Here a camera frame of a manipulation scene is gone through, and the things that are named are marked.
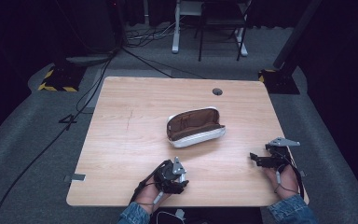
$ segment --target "person's right hand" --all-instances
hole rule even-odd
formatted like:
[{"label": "person's right hand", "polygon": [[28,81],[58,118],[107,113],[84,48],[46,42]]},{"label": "person's right hand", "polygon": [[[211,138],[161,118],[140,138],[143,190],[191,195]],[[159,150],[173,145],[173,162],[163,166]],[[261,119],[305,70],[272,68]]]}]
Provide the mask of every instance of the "person's right hand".
[{"label": "person's right hand", "polygon": [[281,185],[278,184],[276,170],[273,168],[263,168],[264,173],[271,181],[272,187],[280,198],[286,199],[298,194],[298,182],[295,171],[290,165],[286,165],[281,172]]}]

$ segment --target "pouch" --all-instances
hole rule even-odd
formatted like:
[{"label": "pouch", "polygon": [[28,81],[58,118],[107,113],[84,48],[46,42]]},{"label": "pouch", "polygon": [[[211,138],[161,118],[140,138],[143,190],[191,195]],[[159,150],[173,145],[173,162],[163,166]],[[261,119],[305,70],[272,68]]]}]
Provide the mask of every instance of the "pouch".
[{"label": "pouch", "polygon": [[188,147],[226,133],[219,124],[219,111],[214,106],[190,110],[168,117],[167,135],[174,147]]}]

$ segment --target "light wood surface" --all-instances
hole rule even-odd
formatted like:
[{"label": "light wood surface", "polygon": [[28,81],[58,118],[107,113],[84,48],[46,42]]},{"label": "light wood surface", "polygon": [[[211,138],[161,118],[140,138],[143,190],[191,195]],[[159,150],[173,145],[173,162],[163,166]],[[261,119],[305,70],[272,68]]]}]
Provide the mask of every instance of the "light wood surface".
[{"label": "light wood surface", "polygon": [[[220,88],[222,95],[212,93]],[[167,118],[216,106],[224,136],[174,148]],[[249,153],[269,156],[265,144],[283,137],[261,82],[153,77],[107,77],[71,184],[71,205],[126,206],[138,183],[174,157],[190,182],[164,206],[265,206],[279,199]]]}]

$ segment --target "denim sleeve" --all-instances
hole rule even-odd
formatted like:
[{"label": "denim sleeve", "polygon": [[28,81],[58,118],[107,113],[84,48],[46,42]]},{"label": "denim sleeve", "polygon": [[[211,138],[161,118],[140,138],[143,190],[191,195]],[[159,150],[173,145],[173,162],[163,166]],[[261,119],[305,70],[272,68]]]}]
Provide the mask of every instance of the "denim sleeve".
[{"label": "denim sleeve", "polygon": [[117,224],[147,224],[149,221],[150,215],[138,203],[132,202],[120,214]]},{"label": "denim sleeve", "polygon": [[268,207],[276,223],[318,223],[315,215],[297,194]]}]

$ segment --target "wooden table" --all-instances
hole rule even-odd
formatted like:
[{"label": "wooden table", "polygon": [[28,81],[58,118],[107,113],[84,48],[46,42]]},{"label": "wooden table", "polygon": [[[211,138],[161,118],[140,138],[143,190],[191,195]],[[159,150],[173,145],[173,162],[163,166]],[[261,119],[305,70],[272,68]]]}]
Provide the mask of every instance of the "wooden table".
[{"label": "wooden table", "polygon": [[[214,95],[219,88],[222,95]],[[216,106],[226,134],[174,148],[167,118]],[[107,77],[76,167],[71,205],[126,206],[138,183],[163,161],[179,157],[190,182],[164,206],[265,206],[279,199],[249,153],[283,137],[264,84],[256,81]]]}]

